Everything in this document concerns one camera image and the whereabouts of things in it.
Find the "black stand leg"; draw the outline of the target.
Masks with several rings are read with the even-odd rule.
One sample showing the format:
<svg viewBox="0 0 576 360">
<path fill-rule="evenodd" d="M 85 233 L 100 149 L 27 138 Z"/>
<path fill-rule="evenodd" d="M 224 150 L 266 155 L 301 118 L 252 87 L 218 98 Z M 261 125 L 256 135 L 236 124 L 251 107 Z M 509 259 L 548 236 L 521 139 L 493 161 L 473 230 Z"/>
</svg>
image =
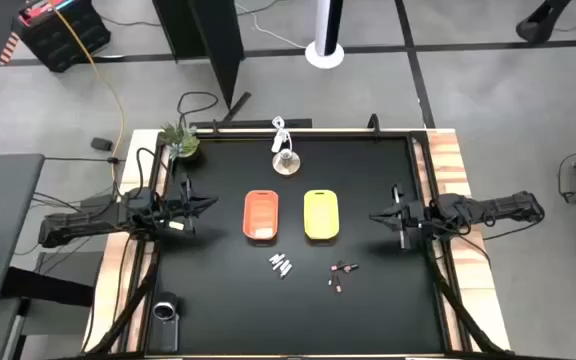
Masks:
<svg viewBox="0 0 576 360">
<path fill-rule="evenodd" d="M 571 0 L 544 0 L 528 17 L 520 21 L 516 34 L 530 44 L 547 42 Z"/>
</svg>

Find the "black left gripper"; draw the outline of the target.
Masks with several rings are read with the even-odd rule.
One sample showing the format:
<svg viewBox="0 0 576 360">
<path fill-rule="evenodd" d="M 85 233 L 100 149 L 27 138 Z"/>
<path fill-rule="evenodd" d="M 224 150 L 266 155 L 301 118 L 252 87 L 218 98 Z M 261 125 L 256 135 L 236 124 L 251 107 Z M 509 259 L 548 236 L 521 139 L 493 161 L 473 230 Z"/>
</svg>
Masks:
<svg viewBox="0 0 576 360">
<path fill-rule="evenodd" d="M 196 234 L 193 216 L 200 216 L 209 206 L 218 201 L 217 197 L 193 196 L 191 180 L 187 175 L 180 178 L 180 193 L 178 198 L 165 200 L 163 214 L 168 217 L 163 223 L 170 229 L 176 231 Z"/>
</svg>

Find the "black base bar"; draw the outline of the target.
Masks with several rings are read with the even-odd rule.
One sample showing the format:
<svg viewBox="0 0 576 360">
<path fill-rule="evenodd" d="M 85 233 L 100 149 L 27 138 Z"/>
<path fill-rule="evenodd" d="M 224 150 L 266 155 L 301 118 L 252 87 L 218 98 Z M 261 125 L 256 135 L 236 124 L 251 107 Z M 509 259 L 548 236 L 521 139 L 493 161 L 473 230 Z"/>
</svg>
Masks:
<svg viewBox="0 0 576 360">
<path fill-rule="evenodd" d="M 272 129 L 273 124 L 271 120 L 230 120 L 218 121 L 219 130 L 221 129 Z M 311 128 L 313 120 L 311 118 L 302 119 L 285 119 L 285 128 Z M 190 127 L 197 129 L 212 129 L 212 121 L 192 122 Z"/>
</svg>

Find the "grey desk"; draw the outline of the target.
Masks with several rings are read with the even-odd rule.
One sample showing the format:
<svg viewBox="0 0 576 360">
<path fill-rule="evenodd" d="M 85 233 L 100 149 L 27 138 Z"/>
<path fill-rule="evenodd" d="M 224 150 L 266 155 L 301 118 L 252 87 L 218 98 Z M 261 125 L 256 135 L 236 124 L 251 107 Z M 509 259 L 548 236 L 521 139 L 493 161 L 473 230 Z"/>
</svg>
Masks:
<svg viewBox="0 0 576 360">
<path fill-rule="evenodd" d="M 43 164 L 41 154 L 0 155 L 0 290 Z"/>
</svg>

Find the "orange plastic bin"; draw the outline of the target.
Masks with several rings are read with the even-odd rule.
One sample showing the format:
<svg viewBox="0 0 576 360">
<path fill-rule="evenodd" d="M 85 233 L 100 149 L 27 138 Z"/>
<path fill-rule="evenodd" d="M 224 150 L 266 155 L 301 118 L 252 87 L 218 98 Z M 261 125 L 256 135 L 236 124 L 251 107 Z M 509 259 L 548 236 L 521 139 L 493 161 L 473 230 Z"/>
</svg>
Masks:
<svg viewBox="0 0 576 360">
<path fill-rule="evenodd" d="M 272 190 L 252 190 L 244 199 L 242 231 L 255 241 L 270 241 L 279 224 L 279 196 Z"/>
</svg>

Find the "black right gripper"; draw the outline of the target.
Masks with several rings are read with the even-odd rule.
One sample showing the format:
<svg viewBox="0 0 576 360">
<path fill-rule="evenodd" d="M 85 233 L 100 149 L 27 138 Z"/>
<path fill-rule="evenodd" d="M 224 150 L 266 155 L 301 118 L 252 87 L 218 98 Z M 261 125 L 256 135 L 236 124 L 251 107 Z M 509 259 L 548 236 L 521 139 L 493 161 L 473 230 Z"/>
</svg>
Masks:
<svg viewBox="0 0 576 360">
<path fill-rule="evenodd" d="M 394 205 L 371 213 L 369 219 L 385 226 L 394 226 L 402 249 L 421 249 L 432 245 L 436 236 L 423 203 L 404 203 L 404 194 L 398 184 L 393 186 L 392 196 Z"/>
</svg>

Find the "black partition panel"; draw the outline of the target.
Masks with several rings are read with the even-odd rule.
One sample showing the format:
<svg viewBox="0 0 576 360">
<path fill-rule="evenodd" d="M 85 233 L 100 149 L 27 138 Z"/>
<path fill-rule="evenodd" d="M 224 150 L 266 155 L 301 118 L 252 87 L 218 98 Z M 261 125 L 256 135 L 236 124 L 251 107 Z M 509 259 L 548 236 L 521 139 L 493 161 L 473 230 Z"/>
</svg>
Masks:
<svg viewBox="0 0 576 360">
<path fill-rule="evenodd" d="M 251 97 L 233 94 L 245 58 L 234 0 L 152 0 L 175 61 L 207 58 L 228 107 L 226 122 Z"/>
</svg>

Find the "black plastic crate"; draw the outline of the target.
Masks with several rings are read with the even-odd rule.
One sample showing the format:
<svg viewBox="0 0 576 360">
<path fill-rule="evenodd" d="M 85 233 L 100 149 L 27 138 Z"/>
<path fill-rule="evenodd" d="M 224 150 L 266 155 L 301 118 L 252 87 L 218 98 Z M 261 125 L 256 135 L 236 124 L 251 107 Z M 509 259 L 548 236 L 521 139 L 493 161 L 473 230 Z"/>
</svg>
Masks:
<svg viewBox="0 0 576 360">
<path fill-rule="evenodd" d="M 12 29 L 43 65 L 57 73 L 87 62 L 77 39 L 90 55 L 111 39 L 92 0 L 29 0 L 13 15 Z"/>
</svg>

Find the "potted succulent plant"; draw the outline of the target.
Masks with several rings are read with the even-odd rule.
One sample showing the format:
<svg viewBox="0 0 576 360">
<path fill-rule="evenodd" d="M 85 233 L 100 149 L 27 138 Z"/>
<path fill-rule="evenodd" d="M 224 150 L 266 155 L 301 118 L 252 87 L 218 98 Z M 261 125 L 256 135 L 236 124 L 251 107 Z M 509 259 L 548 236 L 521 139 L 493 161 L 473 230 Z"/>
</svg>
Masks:
<svg viewBox="0 0 576 360">
<path fill-rule="evenodd" d="M 192 159 L 198 154 L 200 140 L 196 137 L 195 127 L 188 127 L 184 122 L 166 123 L 160 136 L 169 149 L 171 160 Z"/>
</svg>

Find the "white pole with round base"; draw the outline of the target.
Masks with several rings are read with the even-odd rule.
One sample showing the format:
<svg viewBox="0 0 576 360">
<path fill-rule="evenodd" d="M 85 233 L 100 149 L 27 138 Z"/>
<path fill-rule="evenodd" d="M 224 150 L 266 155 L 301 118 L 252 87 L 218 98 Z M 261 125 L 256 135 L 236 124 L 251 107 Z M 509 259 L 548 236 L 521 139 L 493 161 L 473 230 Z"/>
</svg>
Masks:
<svg viewBox="0 0 576 360">
<path fill-rule="evenodd" d="M 305 50 L 306 60 L 316 68 L 332 69 L 344 58 L 339 44 L 344 0 L 317 0 L 315 39 Z"/>
</svg>

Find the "yellow plastic bin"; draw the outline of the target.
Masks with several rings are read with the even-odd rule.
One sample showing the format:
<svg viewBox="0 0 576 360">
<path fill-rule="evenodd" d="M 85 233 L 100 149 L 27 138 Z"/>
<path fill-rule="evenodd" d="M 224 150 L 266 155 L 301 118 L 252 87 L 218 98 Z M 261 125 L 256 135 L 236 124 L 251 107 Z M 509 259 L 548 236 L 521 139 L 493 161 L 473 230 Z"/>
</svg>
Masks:
<svg viewBox="0 0 576 360">
<path fill-rule="evenodd" d="M 331 190 L 309 190 L 304 195 L 304 232 L 315 241 L 327 241 L 339 233 L 337 195 Z"/>
</svg>

